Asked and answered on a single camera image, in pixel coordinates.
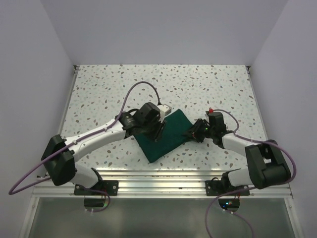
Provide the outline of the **green surgical cloth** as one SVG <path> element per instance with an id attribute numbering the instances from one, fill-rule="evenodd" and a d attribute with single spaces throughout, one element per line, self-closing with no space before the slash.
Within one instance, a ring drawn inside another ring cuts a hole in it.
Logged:
<path id="1" fill-rule="evenodd" d="M 193 125 L 181 109 L 165 118 L 166 126 L 161 139 L 154 142 L 145 135 L 136 135 L 135 139 L 150 164 L 189 141 L 184 135 Z"/>

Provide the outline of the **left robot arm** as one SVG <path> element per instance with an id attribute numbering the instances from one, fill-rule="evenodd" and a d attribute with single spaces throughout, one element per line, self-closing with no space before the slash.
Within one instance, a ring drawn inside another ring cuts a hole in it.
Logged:
<path id="1" fill-rule="evenodd" d="M 143 134 L 151 141 L 161 139 L 166 125 L 165 117 L 171 113 L 166 104 L 145 103 L 139 109 L 120 111 L 106 124 L 63 139 L 53 136 L 44 151 L 42 161 L 55 186 L 68 182 L 96 195 L 105 191 L 104 181 L 94 168 L 86 168 L 78 162 L 91 152 L 116 141 Z"/>

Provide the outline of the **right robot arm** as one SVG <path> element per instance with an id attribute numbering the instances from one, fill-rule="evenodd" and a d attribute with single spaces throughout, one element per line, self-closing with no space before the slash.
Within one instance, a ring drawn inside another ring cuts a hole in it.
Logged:
<path id="1" fill-rule="evenodd" d="M 183 135 L 196 142 L 205 139 L 221 149 L 233 151 L 246 158 L 247 168 L 235 169 L 222 174 L 221 179 L 205 182 L 206 191 L 216 194 L 242 193 L 253 186 L 263 189 L 287 183 L 291 171 L 284 158 L 285 152 L 274 140 L 259 141 L 240 136 L 235 130 L 228 130 L 224 122 L 225 110 L 208 110 L 207 119 L 198 119 Z"/>

